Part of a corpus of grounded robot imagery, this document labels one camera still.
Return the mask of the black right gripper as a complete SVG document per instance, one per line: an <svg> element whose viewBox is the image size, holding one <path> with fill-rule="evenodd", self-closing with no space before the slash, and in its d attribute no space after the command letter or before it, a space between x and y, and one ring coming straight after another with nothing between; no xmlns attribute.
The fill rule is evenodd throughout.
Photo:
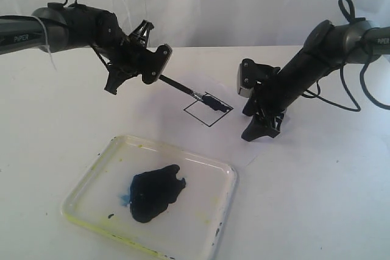
<svg viewBox="0 0 390 260"><path fill-rule="evenodd" d="M301 90L289 88L283 83L279 72L267 81L256 84L243 108L243 114L253 117L241 138L251 142L266 136L278 136L285 117L283 111L301 95Z"/></svg>

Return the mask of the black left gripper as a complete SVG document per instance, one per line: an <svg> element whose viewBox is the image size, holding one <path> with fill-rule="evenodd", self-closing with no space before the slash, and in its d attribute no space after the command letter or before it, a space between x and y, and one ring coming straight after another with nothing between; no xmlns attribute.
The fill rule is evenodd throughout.
<svg viewBox="0 0 390 260"><path fill-rule="evenodd" d="M104 90L117 95L118 88L137 75L152 80L147 62L149 35L154 25L145 19L128 36L105 36L105 56L110 63Z"/></svg>

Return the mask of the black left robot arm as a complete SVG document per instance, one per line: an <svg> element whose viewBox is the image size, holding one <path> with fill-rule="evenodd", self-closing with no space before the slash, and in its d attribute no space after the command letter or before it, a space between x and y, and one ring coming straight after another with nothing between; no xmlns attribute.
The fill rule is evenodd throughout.
<svg viewBox="0 0 390 260"><path fill-rule="evenodd" d="M111 94L132 77L151 84L159 75L155 53L127 36L114 13L94 7L52 2L32 16L1 17L2 54L33 47L47 53L92 48L108 71L105 90Z"/></svg>

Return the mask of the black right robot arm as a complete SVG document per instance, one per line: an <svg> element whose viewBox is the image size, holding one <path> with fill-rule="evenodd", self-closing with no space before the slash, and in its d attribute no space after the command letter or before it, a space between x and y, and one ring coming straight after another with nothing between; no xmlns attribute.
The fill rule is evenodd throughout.
<svg viewBox="0 0 390 260"><path fill-rule="evenodd" d="M239 65L237 92L248 99L243 114L252 120L241 137L253 141L276 137L285 110L309 87L346 64L370 63L389 54L389 28L371 21L334 26L329 20L317 25L301 50L283 67L255 63L245 58Z"/></svg>

